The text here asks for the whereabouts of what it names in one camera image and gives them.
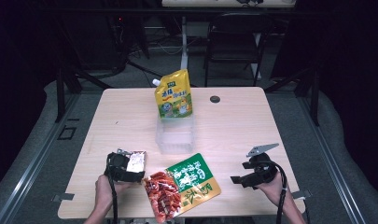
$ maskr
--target spicy food image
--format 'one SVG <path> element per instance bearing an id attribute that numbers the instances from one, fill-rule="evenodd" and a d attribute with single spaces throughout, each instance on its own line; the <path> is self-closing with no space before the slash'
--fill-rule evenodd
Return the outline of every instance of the spicy food image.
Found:
<path id="1" fill-rule="evenodd" d="M 174 179 L 165 172 L 158 172 L 144 179 L 147 196 L 159 223 L 178 214 L 180 194 Z"/>

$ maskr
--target chair back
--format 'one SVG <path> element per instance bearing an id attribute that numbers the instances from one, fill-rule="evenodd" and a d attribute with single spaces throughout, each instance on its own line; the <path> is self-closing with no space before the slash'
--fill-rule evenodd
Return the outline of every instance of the chair back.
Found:
<path id="1" fill-rule="evenodd" d="M 212 19 L 208 34 L 231 33 L 253 34 L 269 33 L 273 28 L 273 19 L 266 15 L 254 13 L 224 13 Z"/>

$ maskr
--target wooden table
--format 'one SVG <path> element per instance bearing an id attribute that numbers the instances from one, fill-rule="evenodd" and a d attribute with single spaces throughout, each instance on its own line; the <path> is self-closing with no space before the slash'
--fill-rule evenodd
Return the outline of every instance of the wooden table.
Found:
<path id="1" fill-rule="evenodd" d="M 296 2 L 285 3 L 282 0 L 264 0 L 256 7 L 294 7 Z M 236 0 L 162 0 L 163 7 L 242 7 Z"/>
<path id="2" fill-rule="evenodd" d="M 145 176 L 162 171 L 200 152 L 221 187 L 221 194 L 182 214 L 182 217 L 228 217 L 276 214 L 260 190 L 232 184 L 230 176 L 247 175 L 242 162 L 253 147 L 279 143 L 267 154 L 280 164 L 290 189 L 299 190 L 264 91 L 248 88 L 192 88 L 196 142 L 185 155 L 162 155 L 155 142 L 158 110 L 155 89 L 109 89 L 104 91 L 81 149 L 66 193 L 60 218 L 86 218 L 93 206 L 95 181 L 105 170 L 107 154 L 117 148 L 147 152 Z M 210 102 L 210 97 L 220 102 Z M 304 212 L 303 201 L 296 201 Z M 113 216 L 112 210 L 107 215 Z M 135 184 L 119 199 L 119 217 L 154 217 L 145 189 Z"/>

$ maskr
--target small dark object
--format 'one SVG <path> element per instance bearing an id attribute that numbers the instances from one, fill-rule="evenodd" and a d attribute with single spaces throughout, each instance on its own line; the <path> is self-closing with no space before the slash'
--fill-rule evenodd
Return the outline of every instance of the small dark object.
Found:
<path id="1" fill-rule="evenodd" d="M 218 102 L 220 102 L 220 97 L 218 97 L 218 96 L 211 96 L 211 102 L 212 103 L 218 103 Z"/>

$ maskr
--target green snack package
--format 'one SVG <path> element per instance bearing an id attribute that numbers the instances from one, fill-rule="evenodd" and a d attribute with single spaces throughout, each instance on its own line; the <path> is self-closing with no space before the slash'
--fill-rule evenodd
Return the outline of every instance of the green snack package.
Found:
<path id="1" fill-rule="evenodd" d="M 221 192 L 200 153 L 144 178 L 143 182 L 159 223 L 168 221 Z"/>

